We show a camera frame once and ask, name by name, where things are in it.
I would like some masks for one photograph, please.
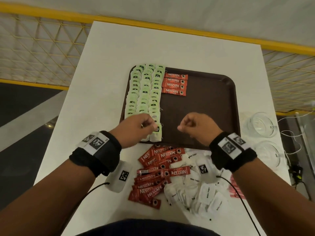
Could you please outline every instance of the brown tray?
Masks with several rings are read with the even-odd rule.
[[[162,141],[142,143],[209,150],[209,147],[177,130],[183,117],[190,112],[205,113],[211,116],[223,131],[240,135],[235,84],[229,77],[168,67],[165,70],[171,74],[188,75],[186,96],[161,94]],[[129,80],[130,73],[120,122],[124,120]]]

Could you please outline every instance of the dark clothing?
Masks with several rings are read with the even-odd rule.
[[[198,236],[219,236],[212,230],[201,228],[194,225],[182,224],[177,222],[168,222],[165,220],[151,220],[151,219],[126,219],[104,225],[85,233],[80,236],[162,236],[162,235],[198,235]]]

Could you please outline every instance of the fist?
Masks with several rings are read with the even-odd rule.
[[[143,113],[126,118],[109,132],[119,141],[124,149],[132,147],[142,139],[147,138],[157,127],[151,116]]]
[[[188,113],[177,129],[189,134],[205,146],[209,146],[223,132],[211,117],[200,113]]]

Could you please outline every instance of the table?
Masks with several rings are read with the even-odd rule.
[[[243,123],[247,117],[261,111],[276,120],[259,45],[94,22],[35,183],[65,161],[87,134],[109,131],[119,123],[129,70],[138,63],[149,62],[230,77],[236,86],[241,133],[250,143],[262,139],[244,134]],[[279,133],[270,140],[282,147]],[[120,157],[134,165],[134,174],[140,168],[136,159],[149,147],[139,143],[122,150]],[[289,182],[284,161],[277,174]],[[104,176],[98,177],[93,187],[104,181]],[[224,236],[257,234],[239,199],[230,199],[229,214],[209,222],[168,206],[163,195],[159,196],[164,199],[160,210],[128,201],[132,183],[130,178],[119,194],[105,187],[91,193],[81,203],[63,235],[76,235],[131,217],[190,222]]]

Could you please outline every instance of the wristband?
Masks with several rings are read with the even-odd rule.
[[[222,132],[209,145],[213,164],[235,172],[247,162],[253,161],[257,154],[237,134]]]
[[[121,149],[119,141],[109,132],[92,132],[77,145],[69,159],[76,165],[88,167],[95,177],[108,176],[119,163]]]

